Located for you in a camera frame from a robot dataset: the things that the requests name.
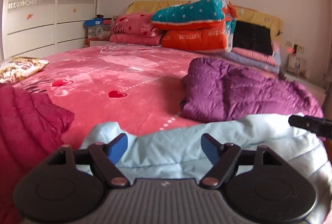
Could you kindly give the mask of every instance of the red heart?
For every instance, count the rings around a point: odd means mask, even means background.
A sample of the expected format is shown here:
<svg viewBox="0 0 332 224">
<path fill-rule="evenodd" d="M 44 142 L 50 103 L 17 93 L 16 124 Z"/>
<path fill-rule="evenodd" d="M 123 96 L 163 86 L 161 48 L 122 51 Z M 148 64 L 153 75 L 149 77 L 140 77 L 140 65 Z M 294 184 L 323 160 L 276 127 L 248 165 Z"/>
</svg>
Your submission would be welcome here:
<svg viewBox="0 0 332 224">
<path fill-rule="evenodd" d="M 108 93 L 108 96 L 110 98 L 123 98 L 127 95 L 128 95 L 127 93 L 120 92 L 120 90 L 112 90 Z"/>
<path fill-rule="evenodd" d="M 60 80 L 56 80 L 52 83 L 52 87 L 61 87 L 61 86 L 68 86 L 73 84 L 74 81 L 72 80 L 66 80 L 66 79 L 60 79 Z"/>
</svg>

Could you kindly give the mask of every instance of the white wardrobe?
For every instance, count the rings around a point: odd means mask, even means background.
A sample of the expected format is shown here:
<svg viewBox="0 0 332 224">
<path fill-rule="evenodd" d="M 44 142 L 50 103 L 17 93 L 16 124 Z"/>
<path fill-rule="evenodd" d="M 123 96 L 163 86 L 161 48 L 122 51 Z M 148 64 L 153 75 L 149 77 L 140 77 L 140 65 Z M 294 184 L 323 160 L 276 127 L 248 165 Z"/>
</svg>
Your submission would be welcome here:
<svg viewBox="0 0 332 224">
<path fill-rule="evenodd" d="M 43 58 L 82 48 L 83 21 L 96 15 L 96 0 L 4 0 L 3 56 Z"/>
</svg>

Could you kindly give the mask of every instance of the silver decorative strip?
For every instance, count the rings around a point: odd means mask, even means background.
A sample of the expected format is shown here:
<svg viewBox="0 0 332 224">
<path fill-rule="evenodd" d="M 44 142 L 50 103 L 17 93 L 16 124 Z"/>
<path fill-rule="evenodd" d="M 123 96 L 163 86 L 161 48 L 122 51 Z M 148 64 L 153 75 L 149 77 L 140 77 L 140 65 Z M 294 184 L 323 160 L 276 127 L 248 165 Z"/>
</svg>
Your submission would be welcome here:
<svg viewBox="0 0 332 224">
<path fill-rule="evenodd" d="M 58 4 L 64 3 L 93 3 L 94 0 L 58 0 Z"/>
<path fill-rule="evenodd" d="M 8 10 L 32 5 L 44 5 L 54 3 L 55 0 L 17 0 L 8 3 Z"/>
</svg>

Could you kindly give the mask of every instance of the yellow headboard cover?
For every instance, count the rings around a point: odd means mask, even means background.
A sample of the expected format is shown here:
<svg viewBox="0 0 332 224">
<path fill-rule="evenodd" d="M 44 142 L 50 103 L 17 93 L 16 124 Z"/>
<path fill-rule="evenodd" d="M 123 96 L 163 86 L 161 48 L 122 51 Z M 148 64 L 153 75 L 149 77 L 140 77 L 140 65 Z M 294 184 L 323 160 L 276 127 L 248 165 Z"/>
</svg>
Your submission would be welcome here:
<svg viewBox="0 0 332 224">
<path fill-rule="evenodd" d="M 135 1 L 128 7 L 126 14 L 145 13 L 145 12 L 155 13 L 156 11 L 159 11 L 163 8 L 167 8 L 172 5 L 186 4 L 189 2 L 190 1 L 187 0 Z M 234 5 L 234 7 L 237 13 L 238 21 L 256 24 L 270 29 L 271 40 L 280 43 L 281 33 L 283 30 L 283 22 L 279 18 L 272 15 L 260 13 L 255 9 L 249 9 L 236 5 Z"/>
</svg>

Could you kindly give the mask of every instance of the gray ribbed surface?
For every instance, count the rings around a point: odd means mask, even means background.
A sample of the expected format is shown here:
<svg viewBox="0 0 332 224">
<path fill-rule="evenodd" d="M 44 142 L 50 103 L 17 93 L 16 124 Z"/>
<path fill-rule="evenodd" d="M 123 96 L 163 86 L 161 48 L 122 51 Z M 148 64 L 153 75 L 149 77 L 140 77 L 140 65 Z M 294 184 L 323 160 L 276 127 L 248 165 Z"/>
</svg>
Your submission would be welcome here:
<svg viewBox="0 0 332 224">
<path fill-rule="evenodd" d="M 253 224 L 236 214 L 218 190 L 202 189 L 193 179 L 137 179 L 128 189 L 111 191 L 101 207 L 72 222 L 92 223 Z"/>
</svg>

